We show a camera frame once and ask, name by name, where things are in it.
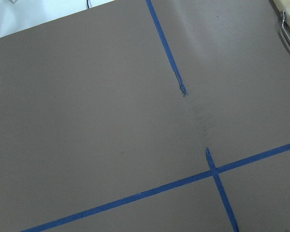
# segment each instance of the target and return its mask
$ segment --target white surface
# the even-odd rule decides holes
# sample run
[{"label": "white surface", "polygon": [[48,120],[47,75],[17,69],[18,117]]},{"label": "white surface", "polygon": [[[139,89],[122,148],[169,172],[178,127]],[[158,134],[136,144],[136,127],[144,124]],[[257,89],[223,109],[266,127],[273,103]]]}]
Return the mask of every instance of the white surface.
[{"label": "white surface", "polygon": [[[113,0],[91,0],[95,7]],[[0,0],[0,37],[87,9],[86,0]]]}]

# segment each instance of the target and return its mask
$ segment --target gray floor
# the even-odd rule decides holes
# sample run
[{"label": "gray floor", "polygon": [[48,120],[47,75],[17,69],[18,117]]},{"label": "gray floor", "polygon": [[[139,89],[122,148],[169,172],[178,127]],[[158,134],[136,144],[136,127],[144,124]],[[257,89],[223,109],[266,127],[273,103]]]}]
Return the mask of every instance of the gray floor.
[{"label": "gray floor", "polygon": [[[0,232],[290,143],[269,1],[117,0],[0,39]],[[241,232],[290,232],[290,152],[221,174]],[[212,178],[49,231],[232,231]]]}]

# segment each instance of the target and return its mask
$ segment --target metal handle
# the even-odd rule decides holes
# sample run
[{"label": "metal handle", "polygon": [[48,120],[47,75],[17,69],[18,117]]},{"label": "metal handle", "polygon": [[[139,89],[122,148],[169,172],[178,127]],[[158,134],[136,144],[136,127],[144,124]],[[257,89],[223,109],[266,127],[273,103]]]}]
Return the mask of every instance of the metal handle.
[{"label": "metal handle", "polygon": [[280,18],[281,18],[281,31],[287,41],[287,43],[289,44],[290,46],[290,35],[287,33],[287,30],[285,28],[285,21],[286,21],[286,17],[287,17],[287,14],[285,11],[282,11],[280,12]]}]

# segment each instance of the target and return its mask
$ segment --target blue tape line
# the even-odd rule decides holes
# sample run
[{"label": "blue tape line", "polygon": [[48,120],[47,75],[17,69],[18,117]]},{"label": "blue tape line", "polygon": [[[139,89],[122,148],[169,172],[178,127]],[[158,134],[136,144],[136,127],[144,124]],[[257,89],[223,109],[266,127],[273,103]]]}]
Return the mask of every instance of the blue tape line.
[{"label": "blue tape line", "polygon": [[211,153],[210,153],[208,148],[206,149],[206,158],[207,158],[208,166],[209,166],[209,168],[210,168],[210,170],[212,172],[214,181],[215,181],[215,183],[217,185],[217,189],[218,189],[219,194],[221,196],[223,205],[224,205],[224,207],[225,207],[225,209],[227,211],[227,214],[228,214],[229,220],[231,222],[232,228],[233,228],[234,232],[239,232],[238,227],[237,227],[237,222],[236,222],[236,219],[235,219],[235,215],[233,213],[233,210],[231,208],[231,205],[230,205],[230,202],[228,200],[227,194],[226,194],[226,192],[224,190],[224,187],[222,185],[221,179],[220,179],[219,174],[218,174],[218,172],[216,170],[214,160],[213,160],[212,155],[211,155]]},{"label": "blue tape line", "polygon": [[156,25],[158,34],[160,36],[161,42],[162,42],[164,50],[165,50],[165,53],[166,53],[166,55],[167,55],[167,57],[169,59],[171,68],[173,69],[173,71],[174,71],[174,73],[176,75],[176,78],[178,80],[179,87],[183,91],[183,93],[186,94],[187,91],[186,91],[186,88],[184,86],[184,82],[182,80],[182,77],[180,76],[180,73],[179,73],[179,70],[177,68],[177,65],[176,65],[176,62],[174,60],[174,57],[172,55],[171,49],[170,49],[170,47],[168,45],[168,42],[167,42],[167,40],[165,38],[165,35],[163,33],[163,30],[162,30],[161,24],[159,22],[159,19],[157,17],[157,14],[155,12],[154,6],[153,6],[151,0],[146,0],[146,3],[147,3],[147,6],[148,6],[148,9],[150,11],[151,17],[153,18],[153,21],[154,21],[154,23]]},{"label": "blue tape line", "polygon": [[280,147],[274,148],[272,150],[256,154],[254,156],[251,156],[251,157],[248,157],[245,159],[241,159],[241,160],[235,161],[233,163],[223,165],[223,166],[217,168],[217,171],[218,171],[218,173],[226,172],[226,171],[229,171],[231,169],[238,168],[238,167],[241,167],[243,165],[253,163],[253,162],[259,161],[261,159],[264,159],[264,158],[267,158],[270,156],[274,156],[274,155],[277,155],[277,154],[280,154],[280,153],[283,153],[283,152],[289,151],[289,150],[290,150],[290,144],[280,146]]},{"label": "blue tape line", "polygon": [[211,175],[212,174],[210,171],[206,171],[206,172],[203,172],[203,173],[200,173],[197,175],[187,177],[185,179],[177,180],[177,181],[174,181],[172,183],[162,185],[162,186],[157,187],[157,188],[153,188],[153,189],[141,192],[141,193],[137,193],[135,195],[132,195],[132,196],[129,196],[129,197],[126,197],[126,198],[123,198],[123,199],[120,199],[120,200],[117,200],[114,202],[110,202],[110,203],[107,203],[107,204],[104,204],[104,205],[101,205],[101,206],[98,206],[98,207],[95,207],[95,208],[92,208],[89,210],[85,210],[85,211],[77,213],[77,214],[73,214],[73,215],[70,215],[70,216],[55,220],[55,221],[51,221],[51,222],[48,222],[46,224],[43,224],[43,225],[40,225],[40,226],[37,226],[34,228],[24,230],[22,232],[45,231],[45,230],[48,230],[48,229],[56,227],[56,226],[60,226],[60,225],[63,225],[63,224],[66,224],[66,223],[69,223],[69,222],[72,222],[75,220],[79,220],[81,218],[85,218],[85,217],[88,217],[88,216],[91,216],[91,215],[94,215],[94,214],[97,214],[97,213],[100,213],[100,212],[103,212],[103,211],[106,211],[106,210],[109,210],[112,208],[122,206],[124,204],[128,204],[128,203],[131,203],[131,202],[134,202],[134,201],[146,198],[146,197],[156,195],[156,194],[161,193],[161,192],[165,192],[165,191],[168,191],[168,190],[171,190],[171,189],[183,186],[183,185],[190,184],[190,183],[198,181],[198,180],[205,179],[207,177],[210,177]]}]

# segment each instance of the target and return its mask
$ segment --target blue tape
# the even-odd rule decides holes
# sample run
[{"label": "blue tape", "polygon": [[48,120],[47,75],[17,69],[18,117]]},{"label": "blue tape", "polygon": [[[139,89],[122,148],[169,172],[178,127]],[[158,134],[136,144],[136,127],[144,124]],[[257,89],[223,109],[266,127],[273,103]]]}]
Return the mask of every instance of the blue tape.
[{"label": "blue tape", "polygon": [[184,85],[184,82],[182,80],[182,77],[180,76],[180,73],[179,73],[179,70],[177,68],[177,65],[176,65],[176,62],[174,60],[174,57],[172,55],[172,52],[171,52],[171,49],[168,45],[168,42],[165,38],[165,35],[163,33],[163,30],[162,30],[162,27],[161,27],[161,24],[159,22],[159,19],[157,17],[157,14],[155,12],[155,9],[154,9],[154,6],[151,2],[151,0],[146,0],[146,3],[147,3],[147,6],[148,6],[148,9],[150,11],[150,14],[151,14],[151,17],[153,18],[154,20],[154,23],[156,25],[156,28],[157,28],[157,31],[158,31],[158,34],[160,36],[160,39],[161,39],[161,42],[163,44],[163,47],[164,47],[164,50],[165,50],[165,53],[169,59],[169,62],[170,62],[170,65],[171,65],[171,68],[173,69],[175,75],[176,75],[176,78],[178,80],[178,83],[179,83],[179,87],[180,89],[183,91],[184,94],[187,93],[186,91],[186,88],[185,88],[185,85]]},{"label": "blue tape", "polygon": [[207,158],[208,166],[209,166],[209,168],[210,168],[210,170],[212,172],[214,181],[215,181],[215,183],[217,185],[217,189],[218,189],[219,194],[221,196],[223,205],[224,205],[224,207],[225,207],[225,209],[227,211],[227,214],[228,214],[229,220],[231,222],[233,231],[234,232],[239,232],[238,227],[237,227],[237,222],[236,222],[235,215],[233,213],[233,210],[231,208],[231,205],[230,205],[230,202],[228,200],[227,194],[226,194],[226,192],[224,190],[224,187],[222,185],[221,179],[220,179],[219,174],[218,174],[218,172],[216,170],[214,160],[213,160],[212,155],[211,155],[211,153],[210,153],[208,148],[206,149],[206,158]]},{"label": "blue tape", "polygon": [[88,216],[91,216],[91,215],[94,215],[94,214],[97,214],[97,213],[100,213],[100,212],[103,212],[103,211],[106,211],[106,210],[109,210],[112,208],[122,206],[124,204],[128,204],[128,203],[131,203],[131,202],[134,202],[134,201],[146,198],[146,197],[156,195],[156,194],[161,193],[161,192],[165,192],[165,191],[168,191],[168,190],[171,190],[171,189],[183,186],[183,185],[190,184],[190,183],[198,181],[198,180],[205,179],[207,177],[210,177],[211,175],[212,174],[210,171],[206,171],[206,172],[203,172],[203,173],[200,173],[197,175],[187,177],[185,179],[177,180],[177,181],[174,181],[172,183],[162,185],[162,186],[157,187],[157,188],[153,188],[153,189],[141,192],[141,193],[137,193],[135,195],[132,195],[132,196],[129,196],[129,197],[126,197],[126,198],[123,198],[123,199],[120,199],[120,200],[117,200],[114,202],[110,202],[110,203],[107,203],[107,204],[104,204],[104,205],[101,205],[101,206],[98,206],[98,207],[95,207],[95,208],[92,208],[89,210],[85,210],[85,211],[77,213],[77,214],[73,214],[73,215],[70,215],[70,216],[55,220],[55,221],[51,221],[51,222],[48,222],[46,224],[43,224],[43,225],[40,225],[40,226],[37,226],[34,228],[24,230],[22,232],[45,231],[45,230],[48,230],[48,229],[56,227],[56,226],[60,226],[60,225],[63,225],[63,224],[66,224],[66,223],[69,223],[72,221],[76,221],[76,220],[79,220],[81,218],[85,218],[85,217],[88,217]]},{"label": "blue tape", "polygon": [[245,159],[241,159],[241,160],[235,161],[233,163],[223,165],[223,166],[217,168],[217,171],[218,171],[218,173],[226,172],[226,171],[229,171],[231,169],[238,168],[238,167],[244,166],[246,164],[253,163],[253,162],[259,161],[261,159],[264,159],[264,158],[267,158],[270,156],[274,156],[274,155],[277,155],[277,154],[280,154],[280,153],[283,153],[283,152],[289,151],[289,150],[290,150],[290,144],[280,146],[280,147],[274,148],[272,150],[256,154],[254,156],[251,156],[251,157],[248,157]]}]

